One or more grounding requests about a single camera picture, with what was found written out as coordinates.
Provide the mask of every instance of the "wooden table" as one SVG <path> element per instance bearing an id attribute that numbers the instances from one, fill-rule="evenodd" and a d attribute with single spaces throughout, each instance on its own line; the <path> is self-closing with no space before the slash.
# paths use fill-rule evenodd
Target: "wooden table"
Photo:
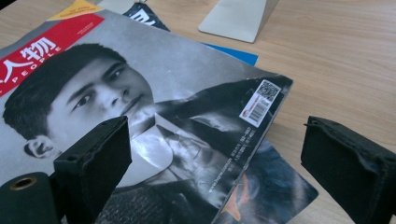
<path id="1" fill-rule="evenodd" d="M 72 2 L 18 0 L 6 7 L 0 48 Z M 310 115 L 332 119 L 396 152 L 396 1 L 280 0 L 254 44 L 198 32 L 216 3 L 148 1 L 174 33 L 257 54 L 258 67 L 294 79 L 267 137 L 319 196 L 290 223 L 352 223 L 300 164 L 304 123 Z"/>

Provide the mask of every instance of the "man's hair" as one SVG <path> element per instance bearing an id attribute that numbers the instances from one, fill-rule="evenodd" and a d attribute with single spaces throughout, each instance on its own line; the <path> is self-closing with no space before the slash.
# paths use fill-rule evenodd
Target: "man's hair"
<path id="1" fill-rule="evenodd" d="M 48 136 L 47 116 L 52 102 L 78 71 L 98 58 L 126 63 L 116 51 L 98 44 L 77 45 L 48 58 L 7 99 L 5 123 L 26 140 L 40 134 Z"/>

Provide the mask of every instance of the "man's eye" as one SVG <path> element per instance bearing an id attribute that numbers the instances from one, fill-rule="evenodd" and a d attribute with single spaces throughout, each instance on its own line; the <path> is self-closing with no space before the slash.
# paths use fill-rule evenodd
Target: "man's eye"
<path id="1" fill-rule="evenodd" d="M 110 74 L 110 76 L 108 76 L 108 80 L 109 80 L 109 81 L 114 81 L 114 80 L 116 80 L 117 78 L 119 78 L 121 72 L 122 72 L 122 69 L 119 69 L 119 70 L 113 72 L 112 74 Z"/>
<path id="2" fill-rule="evenodd" d="M 78 103 L 76 104 L 76 106 L 74 107 L 74 109 L 81 107 L 85 104 L 87 104 L 88 101 L 90 101 L 91 96 L 90 95 L 86 95 L 84 97 L 81 98 L 81 100 L 78 101 Z"/>

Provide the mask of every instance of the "man's mouth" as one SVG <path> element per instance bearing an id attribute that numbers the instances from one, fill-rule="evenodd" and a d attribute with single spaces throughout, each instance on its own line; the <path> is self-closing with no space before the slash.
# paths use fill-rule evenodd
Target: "man's mouth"
<path id="1" fill-rule="evenodd" d="M 136 98 L 134 98 L 121 112 L 121 116 L 124 116 L 126 113 L 128 113 L 129 110 L 131 110 L 139 101 L 142 99 L 143 94 L 138 95 Z"/>

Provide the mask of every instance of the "wooden tabletop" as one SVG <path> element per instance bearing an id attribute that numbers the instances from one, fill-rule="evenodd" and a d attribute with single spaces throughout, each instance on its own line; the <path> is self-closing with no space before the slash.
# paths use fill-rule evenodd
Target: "wooden tabletop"
<path id="1" fill-rule="evenodd" d="M 18 0 L 6 7 L 0 48 L 72 2 Z M 319 196 L 290 223 L 353 223 L 300 164 L 304 123 L 310 115 L 332 119 L 396 152 L 396 1 L 280 0 L 254 44 L 198 31 L 217 2 L 147 1 L 172 32 L 257 54 L 257 67 L 294 80 L 267 138 Z"/>

